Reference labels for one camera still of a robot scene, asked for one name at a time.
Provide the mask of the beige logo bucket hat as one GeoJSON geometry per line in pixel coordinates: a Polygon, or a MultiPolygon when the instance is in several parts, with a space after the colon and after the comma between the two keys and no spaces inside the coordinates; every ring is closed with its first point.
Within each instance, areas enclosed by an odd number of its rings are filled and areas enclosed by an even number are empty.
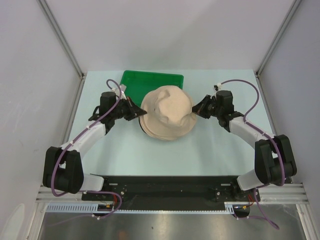
{"type": "Polygon", "coordinates": [[[141,129],[150,137],[162,141],[175,141],[189,134],[195,127],[197,120],[187,121],[182,126],[163,124],[158,120],[152,120],[151,123],[144,117],[139,118],[141,129]]]}

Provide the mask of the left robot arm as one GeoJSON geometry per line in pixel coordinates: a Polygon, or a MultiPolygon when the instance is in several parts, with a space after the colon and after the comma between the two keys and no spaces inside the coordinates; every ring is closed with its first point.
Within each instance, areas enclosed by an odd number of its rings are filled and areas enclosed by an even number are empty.
{"type": "Polygon", "coordinates": [[[113,91],[103,92],[86,128],[75,139],[47,149],[42,184],[56,197],[89,191],[100,200],[107,199],[111,188],[104,184],[102,176],[84,173],[82,159],[111,130],[116,120],[131,121],[146,114],[129,97],[113,91]]]}

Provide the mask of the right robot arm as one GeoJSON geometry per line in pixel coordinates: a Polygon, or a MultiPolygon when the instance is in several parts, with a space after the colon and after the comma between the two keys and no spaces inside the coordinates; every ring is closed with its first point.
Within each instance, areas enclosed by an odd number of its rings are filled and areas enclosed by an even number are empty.
{"type": "Polygon", "coordinates": [[[235,111],[231,91],[219,90],[215,95],[206,95],[192,107],[192,112],[204,119],[215,117],[219,125],[254,149],[254,168],[236,179],[230,188],[231,196],[242,201],[249,190],[269,184],[283,186],[286,178],[297,174],[297,165],[289,138],[268,134],[235,111]]]}

